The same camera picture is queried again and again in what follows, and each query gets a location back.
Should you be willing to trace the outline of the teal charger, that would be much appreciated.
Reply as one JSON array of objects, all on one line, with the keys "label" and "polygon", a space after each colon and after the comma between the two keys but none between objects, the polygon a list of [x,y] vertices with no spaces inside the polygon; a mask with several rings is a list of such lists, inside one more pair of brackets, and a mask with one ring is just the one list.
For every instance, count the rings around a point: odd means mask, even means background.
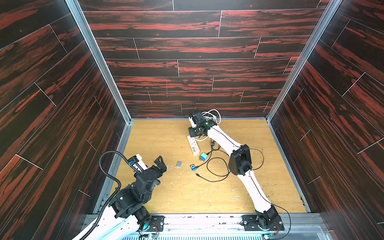
[{"label": "teal charger", "polygon": [[206,153],[202,153],[202,154],[199,156],[199,159],[200,159],[202,162],[205,162],[208,158],[209,158],[209,156],[208,156]]}]

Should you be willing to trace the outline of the blue mp3 player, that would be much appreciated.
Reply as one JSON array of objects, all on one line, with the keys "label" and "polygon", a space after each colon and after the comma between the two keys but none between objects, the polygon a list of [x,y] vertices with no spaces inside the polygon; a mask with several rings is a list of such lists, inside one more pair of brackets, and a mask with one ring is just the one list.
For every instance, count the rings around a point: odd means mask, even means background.
[{"label": "blue mp3 player", "polygon": [[197,170],[197,167],[196,167],[194,164],[190,165],[190,167],[191,167],[191,170],[192,170],[193,172]]}]

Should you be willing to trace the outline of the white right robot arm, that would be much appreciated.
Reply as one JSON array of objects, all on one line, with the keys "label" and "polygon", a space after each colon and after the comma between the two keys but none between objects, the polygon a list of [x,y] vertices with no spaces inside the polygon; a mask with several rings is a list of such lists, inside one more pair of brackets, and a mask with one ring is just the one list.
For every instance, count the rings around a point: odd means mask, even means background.
[{"label": "white right robot arm", "polygon": [[258,183],[254,169],[252,168],[251,152],[247,145],[241,145],[227,135],[217,122],[197,112],[189,116],[191,127],[189,134],[192,138],[206,136],[215,141],[229,155],[228,168],[237,176],[248,191],[257,214],[256,223],[262,230],[270,230],[275,225],[283,226],[281,217],[272,204],[260,184]]}]

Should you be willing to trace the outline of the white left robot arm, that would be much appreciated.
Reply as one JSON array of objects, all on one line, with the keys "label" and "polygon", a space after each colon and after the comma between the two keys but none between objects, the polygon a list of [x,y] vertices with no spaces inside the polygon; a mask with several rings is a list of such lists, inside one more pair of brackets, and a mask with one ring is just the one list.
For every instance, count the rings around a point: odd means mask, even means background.
[{"label": "white left robot arm", "polygon": [[162,156],[147,167],[137,154],[128,159],[135,170],[135,181],[115,191],[102,207],[97,218],[74,237],[75,240],[119,240],[135,232],[144,232],[153,224],[152,216],[144,207],[152,198],[159,178],[167,171]]}]

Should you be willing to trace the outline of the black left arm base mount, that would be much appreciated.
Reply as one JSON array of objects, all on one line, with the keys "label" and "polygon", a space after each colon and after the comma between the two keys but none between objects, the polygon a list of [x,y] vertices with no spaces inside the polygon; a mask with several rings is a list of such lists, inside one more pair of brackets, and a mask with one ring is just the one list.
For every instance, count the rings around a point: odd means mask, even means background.
[{"label": "black left arm base mount", "polygon": [[151,215],[145,216],[139,219],[139,231],[158,233],[164,230],[165,216],[163,215]]}]

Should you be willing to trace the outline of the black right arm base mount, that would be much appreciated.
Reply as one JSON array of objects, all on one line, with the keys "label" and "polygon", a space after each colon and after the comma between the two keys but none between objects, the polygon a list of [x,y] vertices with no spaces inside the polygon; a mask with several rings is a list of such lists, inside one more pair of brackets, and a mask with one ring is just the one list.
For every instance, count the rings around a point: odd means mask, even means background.
[{"label": "black right arm base mount", "polygon": [[243,215],[240,224],[246,232],[277,232],[285,229],[279,215],[272,217],[268,217],[267,215]]}]

